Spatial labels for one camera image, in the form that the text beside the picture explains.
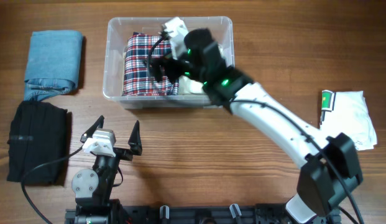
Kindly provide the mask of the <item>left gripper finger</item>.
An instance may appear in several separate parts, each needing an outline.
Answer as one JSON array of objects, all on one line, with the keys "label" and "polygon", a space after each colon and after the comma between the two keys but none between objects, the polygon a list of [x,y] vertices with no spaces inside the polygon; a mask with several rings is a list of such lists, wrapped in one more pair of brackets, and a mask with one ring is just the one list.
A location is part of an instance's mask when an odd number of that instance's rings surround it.
[{"label": "left gripper finger", "polygon": [[130,138],[128,140],[128,145],[133,155],[141,156],[142,155],[142,141],[140,138],[140,122],[136,121],[133,130],[131,132]]},{"label": "left gripper finger", "polygon": [[102,127],[103,127],[103,124],[104,124],[104,116],[101,115],[101,116],[94,122],[94,124],[93,124],[90,128],[88,128],[88,129],[81,135],[80,142],[85,143],[86,140],[87,140],[88,138],[92,138],[94,132],[95,132],[98,128],[102,128]]}]

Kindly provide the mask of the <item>cream cloth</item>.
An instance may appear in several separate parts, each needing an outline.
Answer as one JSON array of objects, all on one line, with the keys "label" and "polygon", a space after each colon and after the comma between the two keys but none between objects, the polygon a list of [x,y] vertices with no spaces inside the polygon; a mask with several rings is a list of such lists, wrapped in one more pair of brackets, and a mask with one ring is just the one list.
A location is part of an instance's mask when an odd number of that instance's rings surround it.
[{"label": "cream cloth", "polygon": [[[190,50],[188,50],[185,44],[181,42],[176,44],[171,41],[171,46],[173,59],[181,59],[182,61],[184,61],[184,59],[190,60]],[[186,66],[184,65],[184,62],[182,62],[182,76],[175,81],[170,93],[173,95],[204,95],[202,83],[190,80],[188,77],[183,76],[186,72],[185,69]]]}]

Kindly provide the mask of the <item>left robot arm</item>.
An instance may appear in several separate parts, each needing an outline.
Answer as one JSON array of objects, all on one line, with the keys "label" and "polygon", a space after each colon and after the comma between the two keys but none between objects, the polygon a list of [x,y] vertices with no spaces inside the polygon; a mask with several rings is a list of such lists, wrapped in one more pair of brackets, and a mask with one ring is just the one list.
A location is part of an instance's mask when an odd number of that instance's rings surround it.
[{"label": "left robot arm", "polygon": [[140,123],[135,122],[130,138],[129,148],[116,147],[114,131],[104,129],[104,116],[87,129],[80,141],[82,150],[96,157],[90,169],[78,171],[72,179],[71,187],[75,193],[76,208],[67,210],[65,223],[132,223],[132,218],[118,199],[111,199],[112,189],[121,161],[131,161],[134,156],[142,154]]}]

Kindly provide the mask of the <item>plaid shirt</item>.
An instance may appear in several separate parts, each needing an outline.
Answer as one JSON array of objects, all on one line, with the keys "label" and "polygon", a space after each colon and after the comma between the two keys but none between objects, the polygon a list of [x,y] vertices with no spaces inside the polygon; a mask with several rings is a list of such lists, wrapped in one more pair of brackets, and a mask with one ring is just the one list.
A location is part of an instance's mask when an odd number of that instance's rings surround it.
[{"label": "plaid shirt", "polygon": [[128,39],[124,53],[123,96],[164,96],[177,95],[178,82],[171,83],[167,77],[156,82],[147,74],[146,61],[149,51],[160,40],[152,36],[135,32]]}]

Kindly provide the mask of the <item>white printed t-shirt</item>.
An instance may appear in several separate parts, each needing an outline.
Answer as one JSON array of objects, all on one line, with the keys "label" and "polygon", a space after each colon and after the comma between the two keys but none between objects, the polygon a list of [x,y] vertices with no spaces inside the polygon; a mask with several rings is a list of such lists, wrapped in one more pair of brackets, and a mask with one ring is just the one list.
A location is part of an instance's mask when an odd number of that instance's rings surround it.
[{"label": "white printed t-shirt", "polygon": [[331,137],[346,134],[358,151],[371,150],[377,145],[363,91],[323,90],[319,128]]}]

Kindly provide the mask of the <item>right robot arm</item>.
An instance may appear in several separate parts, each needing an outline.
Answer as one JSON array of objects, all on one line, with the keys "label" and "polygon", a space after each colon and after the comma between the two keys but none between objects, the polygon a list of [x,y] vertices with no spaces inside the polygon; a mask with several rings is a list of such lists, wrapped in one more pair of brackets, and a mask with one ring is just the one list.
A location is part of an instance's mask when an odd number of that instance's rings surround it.
[{"label": "right robot arm", "polygon": [[181,76],[200,82],[212,104],[222,106],[256,127],[293,160],[300,171],[296,194],[286,204],[295,223],[325,217],[363,181],[352,139],[327,136],[274,100],[242,71],[226,64],[208,29],[165,29],[160,38],[180,51],[148,58],[147,70],[157,81]]}]

